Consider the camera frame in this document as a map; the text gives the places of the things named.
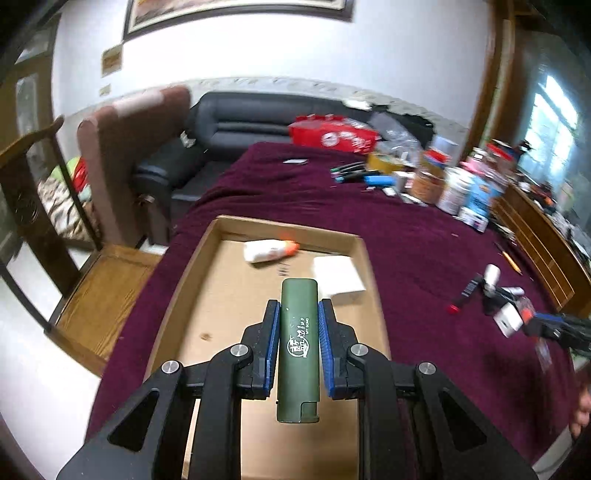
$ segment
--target person's hand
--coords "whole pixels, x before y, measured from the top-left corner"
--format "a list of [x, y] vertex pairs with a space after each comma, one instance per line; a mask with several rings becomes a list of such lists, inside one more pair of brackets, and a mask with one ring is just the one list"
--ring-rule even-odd
[[570, 424], [570, 433], [576, 439], [581, 435], [581, 431], [589, 425], [589, 414], [591, 413], [591, 394], [585, 386], [579, 395], [579, 406], [573, 415], [573, 421]]

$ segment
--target brown sofa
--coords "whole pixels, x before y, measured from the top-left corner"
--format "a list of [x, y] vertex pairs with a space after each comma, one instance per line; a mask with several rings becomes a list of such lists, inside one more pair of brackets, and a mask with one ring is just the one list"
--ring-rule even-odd
[[149, 230], [150, 206], [141, 204], [129, 178], [138, 162], [182, 133], [190, 102], [185, 86], [148, 90], [100, 108], [79, 125], [78, 145], [105, 242], [134, 247]]

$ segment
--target tile floor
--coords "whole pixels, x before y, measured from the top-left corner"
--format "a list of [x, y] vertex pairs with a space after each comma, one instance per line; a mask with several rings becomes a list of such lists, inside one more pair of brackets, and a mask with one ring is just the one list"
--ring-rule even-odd
[[[142, 250], [162, 255], [164, 247]], [[81, 266], [88, 253], [71, 251]], [[61, 295], [27, 245], [8, 269], [49, 318]], [[0, 279], [0, 412], [46, 480], [82, 446], [99, 378], [56, 347]]]

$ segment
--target purple tablecloth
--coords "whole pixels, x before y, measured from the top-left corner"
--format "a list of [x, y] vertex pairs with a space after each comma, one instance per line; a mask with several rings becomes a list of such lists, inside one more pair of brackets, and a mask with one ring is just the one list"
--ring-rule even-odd
[[[303, 166], [289, 158], [308, 158]], [[481, 235], [435, 207], [406, 205], [359, 183], [335, 186], [329, 168], [351, 154], [293, 145], [254, 145], [180, 224], [127, 320], [107, 364], [90, 417], [96, 433], [144, 377], [160, 323], [189, 258], [217, 215], [237, 215], [354, 233], [366, 243], [382, 301], [392, 359], [431, 361], [464, 391], [530, 462], [566, 427], [576, 387], [570, 357], [550, 345], [542, 373], [534, 344], [506, 339], [479, 299], [456, 316], [446, 307], [489, 263], [501, 286], [521, 286], [539, 311], [542, 287], [500, 256], [493, 232]]]

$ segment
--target wooden cabinet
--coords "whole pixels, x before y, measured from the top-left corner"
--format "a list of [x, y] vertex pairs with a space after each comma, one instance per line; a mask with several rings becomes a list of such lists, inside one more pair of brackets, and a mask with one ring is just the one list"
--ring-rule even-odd
[[515, 232], [560, 313], [591, 313], [591, 278], [566, 240], [525, 193], [509, 185], [495, 213]]

